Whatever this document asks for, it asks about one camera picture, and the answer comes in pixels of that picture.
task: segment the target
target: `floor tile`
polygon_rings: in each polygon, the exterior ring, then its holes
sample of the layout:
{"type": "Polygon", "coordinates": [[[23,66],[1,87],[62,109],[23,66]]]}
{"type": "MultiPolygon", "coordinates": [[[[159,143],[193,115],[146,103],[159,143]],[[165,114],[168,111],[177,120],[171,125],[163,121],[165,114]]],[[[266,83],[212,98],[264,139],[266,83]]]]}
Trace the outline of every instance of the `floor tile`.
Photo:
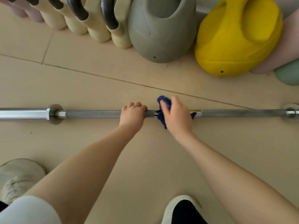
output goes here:
{"type": "MultiPolygon", "coordinates": [[[[58,103],[65,109],[120,109],[129,101],[139,100],[149,109],[157,109],[155,99],[173,93],[0,56],[0,94],[2,107],[58,103]]],[[[237,108],[179,97],[191,109],[237,108]]],[[[118,121],[65,120],[58,126],[46,122],[1,122],[0,163],[29,158],[52,170],[107,135],[118,121]]],[[[196,119],[193,131],[299,206],[297,124],[281,119],[196,119]]],[[[86,223],[160,223],[167,203],[180,194],[200,201],[208,223],[232,223],[188,154],[158,120],[146,119],[121,154],[86,223]]]]}
{"type": "Polygon", "coordinates": [[[55,31],[45,64],[249,108],[299,102],[299,86],[284,85],[274,74],[219,78],[200,68],[192,50],[177,61],[156,64],[143,59],[134,48],[122,50],[112,41],[98,44],[89,35],[77,36],[68,30],[55,31]]]}
{"type": "Polygon", "coordinates": [[[53,30],[29,17],[19,18],[0,4],[0,54],[42,62],[53,30]]]}

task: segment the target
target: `silver metal bar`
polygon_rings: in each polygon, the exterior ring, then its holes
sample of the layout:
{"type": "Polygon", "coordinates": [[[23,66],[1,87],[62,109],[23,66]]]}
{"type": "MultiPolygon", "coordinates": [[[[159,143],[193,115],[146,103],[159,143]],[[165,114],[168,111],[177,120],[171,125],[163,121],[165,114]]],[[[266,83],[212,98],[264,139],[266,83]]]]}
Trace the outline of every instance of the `silver metal bar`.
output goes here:
{"type": "MultiPolygon", "coordinates": [[[[148,110],[146,117],[156,117],[160,111],[148,110]]],[[[237,110],[194,110],[196,117],[286,117],[299,119],[299,105],[286,105],[284,109],[237,109],[237,110]]],[[[16,121],[22,119],[47,120],[59,124],[63,119],[90,119],[90,118],[119,118],[120,110],[63,110],[60,105],[51,105],[47,109],[13,109],[0,108],[0,121],[16,121]]]]}

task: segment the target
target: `shoe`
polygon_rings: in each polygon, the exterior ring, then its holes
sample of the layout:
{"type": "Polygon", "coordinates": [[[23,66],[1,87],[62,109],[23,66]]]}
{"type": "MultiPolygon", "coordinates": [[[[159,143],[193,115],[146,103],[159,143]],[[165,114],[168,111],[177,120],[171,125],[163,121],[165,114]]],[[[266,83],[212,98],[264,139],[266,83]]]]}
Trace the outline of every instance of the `shoe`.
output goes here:
{"type": "Polygon", "coordinates": [[[14,159],[0,166],[0,201],[10,205],[46,176],[45,170],[29,159],[14,159]]]}
{"type": "Polygon", "coordinates": [[[200,205],[190,196],[173,198],[167,205],[162,224],[206,224],[200,205]]]}

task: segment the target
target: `blue cloth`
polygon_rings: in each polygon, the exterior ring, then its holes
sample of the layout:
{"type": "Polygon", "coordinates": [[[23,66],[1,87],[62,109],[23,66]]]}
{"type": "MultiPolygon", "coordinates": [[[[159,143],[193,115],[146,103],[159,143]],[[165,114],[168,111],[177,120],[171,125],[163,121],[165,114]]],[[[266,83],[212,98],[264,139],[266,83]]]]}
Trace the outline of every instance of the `blue cloth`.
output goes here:
{"type": "MultiPolygon", "coordinates": [[[[157,118],[161,121],[161,123],[164,125],[164,128],[167,129],[166,127],[166,123],[165,123],[165,118],[164,118],[164,114],[160,105],[160,101],[164,101],[167,105],[167,108],[170,110],[171,109],[171,100],[168,97],[165,96],[160,96],[157,98],[157,101],[159,103],[159,111],[158,111],[158,116],[157,118]]],[[[191,117],[192,119],[194,119],[194,117],[196,116],[196,112],[191,113],[191,117]]]]}

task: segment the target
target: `yellow kettlebell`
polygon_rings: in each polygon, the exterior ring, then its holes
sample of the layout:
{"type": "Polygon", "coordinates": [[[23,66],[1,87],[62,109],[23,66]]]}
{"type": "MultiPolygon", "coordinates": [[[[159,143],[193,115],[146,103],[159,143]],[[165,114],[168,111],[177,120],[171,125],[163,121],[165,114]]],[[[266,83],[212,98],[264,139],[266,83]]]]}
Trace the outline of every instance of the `yellow kettlebell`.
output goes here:
{"type": "Polygon", "coordinates": [[[273,0],[223,0],[200,25],[196,60],[213,75],[247,72],[270,54],[281,30],[282,13],[273,0]]]}

